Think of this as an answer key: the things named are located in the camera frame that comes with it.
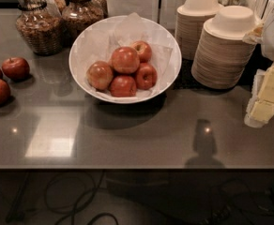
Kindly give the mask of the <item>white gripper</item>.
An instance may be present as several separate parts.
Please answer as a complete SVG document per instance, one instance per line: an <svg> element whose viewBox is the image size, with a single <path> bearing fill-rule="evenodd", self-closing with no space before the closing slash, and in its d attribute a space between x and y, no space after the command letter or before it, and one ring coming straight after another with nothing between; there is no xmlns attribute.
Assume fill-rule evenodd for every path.
<svg viewBox="0 0 274 225"><path fill-rule="evenodd" d="M274 61L274 10L265 23L248 32L242 41L260 44L262 55ZM274 116L274 63L267 69L258 69L252 84L251 98L247 105L244 123L252 128L261 128Z"/></svg>

